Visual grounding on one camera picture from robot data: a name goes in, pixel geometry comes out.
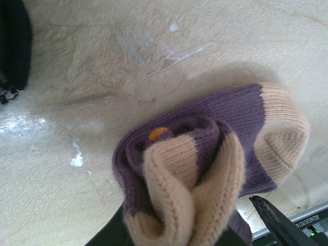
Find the rolled sock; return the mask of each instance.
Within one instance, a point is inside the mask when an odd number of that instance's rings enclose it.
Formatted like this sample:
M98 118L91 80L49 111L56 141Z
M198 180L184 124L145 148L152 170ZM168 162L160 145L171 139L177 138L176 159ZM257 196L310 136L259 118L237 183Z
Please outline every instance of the rolled sock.
M268 83L202 97L138 127L113 156L134 243L210 246L228 222L251 241L236 199L277 188L308 136L290 92Z

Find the black plastic part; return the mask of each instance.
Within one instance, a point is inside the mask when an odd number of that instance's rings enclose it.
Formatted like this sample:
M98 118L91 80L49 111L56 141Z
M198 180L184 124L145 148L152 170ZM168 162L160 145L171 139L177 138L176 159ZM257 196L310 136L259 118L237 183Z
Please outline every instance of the black plastic part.
M328 237L323 232L314 234L310 237L316 244L319 246L327 246L328 245Z
M266 199L250 198L256 211L280 246L319 246Z

